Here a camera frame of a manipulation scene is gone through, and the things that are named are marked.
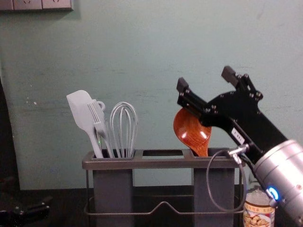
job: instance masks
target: orange wooden spoon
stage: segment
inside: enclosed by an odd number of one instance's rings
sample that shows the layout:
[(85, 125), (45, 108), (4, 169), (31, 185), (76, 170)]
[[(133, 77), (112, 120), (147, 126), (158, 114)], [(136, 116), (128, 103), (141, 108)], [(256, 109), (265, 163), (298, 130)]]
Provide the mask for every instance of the orange wooden spoon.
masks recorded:
[(195, 116), (182, 108), (175, 116), (174, 131), (179, 140), (198, 156), (208, 156), (207, 149), (212, 127), (202, 126)]

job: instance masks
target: white fork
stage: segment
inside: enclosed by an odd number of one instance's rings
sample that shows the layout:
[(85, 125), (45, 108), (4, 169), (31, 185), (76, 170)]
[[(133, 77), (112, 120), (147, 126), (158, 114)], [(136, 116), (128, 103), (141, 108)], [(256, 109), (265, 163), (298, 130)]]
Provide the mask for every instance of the white fork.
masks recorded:
[(98, 114), (97, 114), (97, 111), (94, 107), (94, 105), (98, 103), (96, 102), (96, 100), (93, 100), (93, 102), (91, 103), (88, 103), (88, 106), (89, 106), (89, 109), (91, 111), (91, 114), (93, 115), (93, 119), (94, 119), (94, 126), (95, 126), (95, 129), (97, 131), (97, 139), (98, 141), (100, 140), (100, 137), (103, 138), (104, 142), (105, 142), (105, 145), (107, 147), (107, 152), (109, 154), (109, 157), (110, 158), (114, 158), (114, 153), (111, 149), (111, 146), (110, 146), (110, 143), (109, 143), (109, 136), (108, 134), (106, 133), (108, 130), (106, 129), (106, 125), (105, 125), (105, 121), (101, 121)]

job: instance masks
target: white spatula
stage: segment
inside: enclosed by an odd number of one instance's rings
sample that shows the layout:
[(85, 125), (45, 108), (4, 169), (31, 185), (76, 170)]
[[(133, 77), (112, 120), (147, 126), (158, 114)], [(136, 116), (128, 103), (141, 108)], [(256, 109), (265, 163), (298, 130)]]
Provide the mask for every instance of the white spatula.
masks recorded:
[(87, 105), (92, 102), (89, 93), (79, 90), (67, 95), (66, 98), (77, 126), (88, 134), (96, 157), (103, 157), (95, 135), (94, 120)]

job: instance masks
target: power outlet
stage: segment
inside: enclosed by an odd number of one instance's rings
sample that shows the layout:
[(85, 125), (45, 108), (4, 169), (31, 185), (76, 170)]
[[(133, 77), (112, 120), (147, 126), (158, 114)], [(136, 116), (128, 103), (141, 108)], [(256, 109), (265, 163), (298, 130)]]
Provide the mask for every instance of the power outlet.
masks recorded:
[(14, 10), (42, 9), (41, 0), (14, 0)]
[(71, 0), (42, 0), (43, 9), (72, 10)]
[(13, 10), (13, 0), (0, 0), (0, 10)]

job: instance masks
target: gray cable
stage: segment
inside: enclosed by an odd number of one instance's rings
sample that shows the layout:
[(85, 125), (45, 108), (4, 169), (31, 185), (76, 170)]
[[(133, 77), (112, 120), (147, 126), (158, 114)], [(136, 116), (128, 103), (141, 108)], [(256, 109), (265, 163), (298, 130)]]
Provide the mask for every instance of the gray cable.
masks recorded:
[(241, 174), (242, 174), (242, 179), (243, 179), (243, 197), (242, 197), (242, 201), (241, 201), (241, 204), (234, 208), (234, 209), (226, 209), (224, 207), (221, 207), (218, 203), (215, 202), (215, 200), (213, 199), (213, 196), (212, 196), (212, 193), (211, 193), (211, 190), (210, 190), (210, 186), (209, 186), (209, 169), (210, 169), (210, 165), (211, 163), (213, 162), (214, 158), (216, 156), (218, 156), (219, 154), (223, 153), (223, 152), (226, 152), (226, 150), (219, 150), (218, 152), (216, 152), (212, 158), (210, 159), (209, 163), (208, 163), (208, 166), (207, 166), (207, 169), (206, 169), (206, 185), (207, 185), (207, 190), (208, 190), (208, 194), (209, 194), (209, 197), (211, 199), (211, 201), (213, 202), (213, 204), (221, 211), (223, 212), (226, 212), (226, 213), (234, 213), (238, 210), (240, 210), (243, 206), (244, 206), (244, 203), (245, 203), (245, 199), (246, 199), (246, 189), (247, 189), (247, 185), (246, 185), (246, 178), (245, 178), (245, 172), (244, 172), (244, 169), (243, 169), (243, 166), (242, 164), (239, 164), (239, 169), (241, 171)]

